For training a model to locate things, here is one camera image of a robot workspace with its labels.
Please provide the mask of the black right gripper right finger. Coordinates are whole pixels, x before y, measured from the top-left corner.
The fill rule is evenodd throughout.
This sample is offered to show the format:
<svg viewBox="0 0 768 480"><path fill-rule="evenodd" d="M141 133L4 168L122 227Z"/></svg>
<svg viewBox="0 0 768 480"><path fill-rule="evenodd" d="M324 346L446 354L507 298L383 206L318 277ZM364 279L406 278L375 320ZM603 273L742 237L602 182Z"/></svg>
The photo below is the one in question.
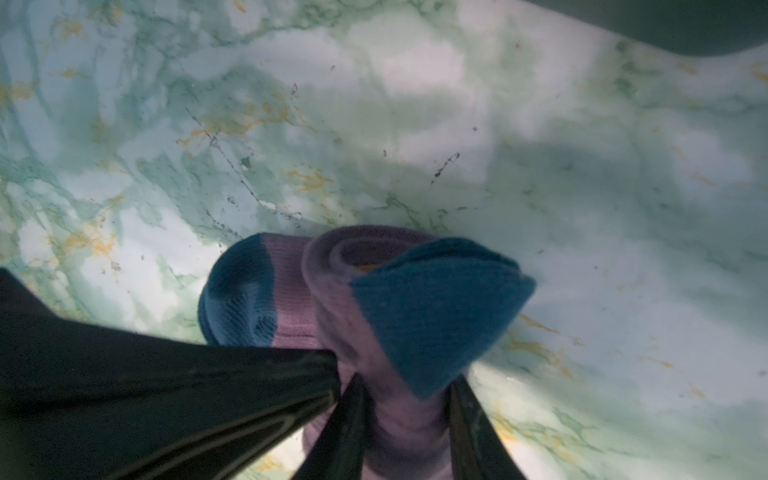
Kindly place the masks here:
<svg viewBox="0 0 768 480"><path fill-rule="evenodd" d="M526 480L464 376L450 384L448 415L456 480Z"/></svg>

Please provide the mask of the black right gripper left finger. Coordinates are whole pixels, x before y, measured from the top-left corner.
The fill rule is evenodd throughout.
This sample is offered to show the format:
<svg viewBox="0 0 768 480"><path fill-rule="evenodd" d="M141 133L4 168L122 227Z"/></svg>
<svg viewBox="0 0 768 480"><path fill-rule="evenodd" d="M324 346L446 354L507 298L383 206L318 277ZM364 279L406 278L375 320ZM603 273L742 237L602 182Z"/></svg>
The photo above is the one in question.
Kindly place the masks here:
<svg viewBox="0 0 768 480"><path fill-rule="evenodd" d="M293 480L360 480L368 437L369 394L355 374Z"/></svg>

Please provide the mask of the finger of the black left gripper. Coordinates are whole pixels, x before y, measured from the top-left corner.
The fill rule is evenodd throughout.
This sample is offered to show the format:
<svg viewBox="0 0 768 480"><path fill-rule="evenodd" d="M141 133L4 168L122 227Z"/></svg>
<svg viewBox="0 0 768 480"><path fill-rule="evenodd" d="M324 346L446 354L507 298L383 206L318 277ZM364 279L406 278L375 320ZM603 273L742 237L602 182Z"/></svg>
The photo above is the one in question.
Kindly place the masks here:
<svg viewBox="0 0 768 480"><path fill-rule="evenodd" d="M5 479L230 479L339 392L332 353L66 320L1 274Z"/></svg>

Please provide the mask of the purple teal sock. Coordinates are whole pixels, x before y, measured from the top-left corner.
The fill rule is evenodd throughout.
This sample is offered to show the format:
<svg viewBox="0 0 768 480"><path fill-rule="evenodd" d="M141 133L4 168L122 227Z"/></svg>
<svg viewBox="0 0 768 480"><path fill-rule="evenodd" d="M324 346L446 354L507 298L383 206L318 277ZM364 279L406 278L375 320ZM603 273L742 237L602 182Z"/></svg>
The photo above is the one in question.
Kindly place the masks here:
<svg viewBox="0 0 768 480"><path fill-rule="evenodd" d="M536 289L467 239L391 226L260 233L214 264L198 323L216 346L327 349L372 400L366 479L449 479L448 387Z"/></svg>

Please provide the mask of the green compartment tray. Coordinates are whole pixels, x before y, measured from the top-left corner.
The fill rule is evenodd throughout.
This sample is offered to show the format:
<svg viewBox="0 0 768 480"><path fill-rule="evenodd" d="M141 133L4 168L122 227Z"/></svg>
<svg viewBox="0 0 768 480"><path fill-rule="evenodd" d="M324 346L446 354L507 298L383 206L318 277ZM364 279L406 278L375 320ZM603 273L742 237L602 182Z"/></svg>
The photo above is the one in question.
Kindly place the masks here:
<svg viewBox="0 0 768 480"><path fill-rule="evenodd" d="M729 55L767 42L765 0L532 0L675 54Z"/></svg>

